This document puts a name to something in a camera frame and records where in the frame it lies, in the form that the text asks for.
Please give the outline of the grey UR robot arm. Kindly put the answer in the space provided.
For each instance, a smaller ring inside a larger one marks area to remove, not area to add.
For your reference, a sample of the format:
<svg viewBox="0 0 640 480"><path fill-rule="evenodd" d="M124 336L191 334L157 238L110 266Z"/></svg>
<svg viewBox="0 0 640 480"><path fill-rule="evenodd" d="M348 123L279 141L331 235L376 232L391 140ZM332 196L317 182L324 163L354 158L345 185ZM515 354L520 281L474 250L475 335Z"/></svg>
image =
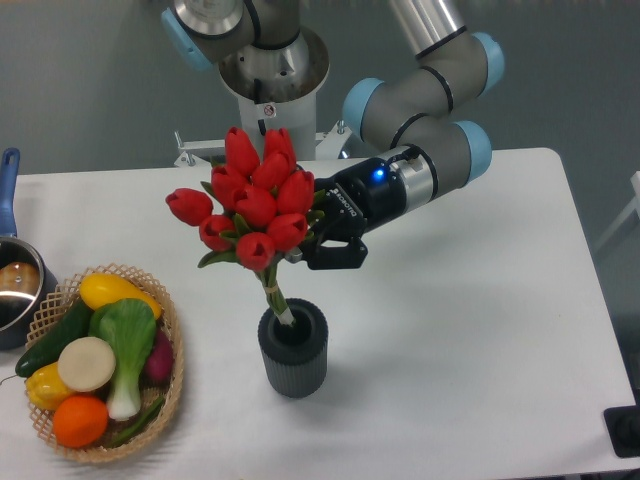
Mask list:
<svg viewBox="0 0 640 480"><path fill-rule="evenodd" d="M391 10L418 68L398 83L368 78L349 91L346 129L378 155L318 181L325 215L312 239L287 253L292 263L359 267L364 234L467 185L491 163L485 131L445 117L500 80L500 46L468 32L449 1L394 1ZM255 144L284 127L301 159L318 155L316 94L329 58L321 38L302 26L297 2L173 1L161 20L193 69L218 68Z"/></svg>

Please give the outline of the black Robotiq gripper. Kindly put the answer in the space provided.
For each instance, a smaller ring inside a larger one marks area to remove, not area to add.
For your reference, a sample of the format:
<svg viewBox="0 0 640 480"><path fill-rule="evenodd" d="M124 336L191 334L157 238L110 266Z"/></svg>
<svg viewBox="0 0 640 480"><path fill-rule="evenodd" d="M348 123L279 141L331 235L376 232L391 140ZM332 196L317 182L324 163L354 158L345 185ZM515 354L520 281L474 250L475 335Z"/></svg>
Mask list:
<svg viewBox="0 0 640 480"><path fill-rule="evenodd" d="M405 170L407 157L373 157L315 180L324 213L312 228L315 236L284 254L291 264L304 262L310 270L358 269L368 255L360 237L409 211ZM342 241L337 246L321 242Z"/></svg>

